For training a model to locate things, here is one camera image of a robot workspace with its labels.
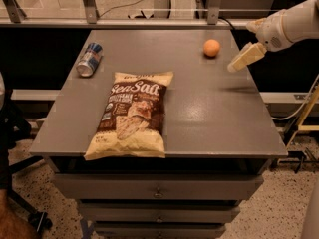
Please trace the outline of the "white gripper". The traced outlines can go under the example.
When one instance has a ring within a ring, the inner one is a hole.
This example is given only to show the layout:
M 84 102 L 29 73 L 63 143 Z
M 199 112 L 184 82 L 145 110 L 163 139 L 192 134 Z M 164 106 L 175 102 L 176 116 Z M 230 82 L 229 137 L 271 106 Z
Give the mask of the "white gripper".
M 256 38 L 260 43 L 247 43 L 228 64 L 227 70 L 229 72 L 240 71 L 246 66 L 261 60 L 267 50 L 278 52 L 293 45 L 284 32 L 284 14 L 285 11 L 281 10 L 267 18 L 249 21 L 246 24 L 246 29 L 252 33 L 256 33 Z

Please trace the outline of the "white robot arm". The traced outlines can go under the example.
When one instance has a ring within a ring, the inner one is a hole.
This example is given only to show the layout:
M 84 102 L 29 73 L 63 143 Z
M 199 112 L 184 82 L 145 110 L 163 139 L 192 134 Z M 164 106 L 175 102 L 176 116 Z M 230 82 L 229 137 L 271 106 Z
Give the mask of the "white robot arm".
M 261 60 L 267 51 L 277 52 L 305 39 L 318 39 L 318 9 L 318 0 L 307 0 L 267 18 L 248 22 L 246 28 L 255 34 L 258 42 L 246 44 L 228 64 L 227 70 L 240 71 Z M 319 179 L 307 207 L 301 239 L 319 239 Z

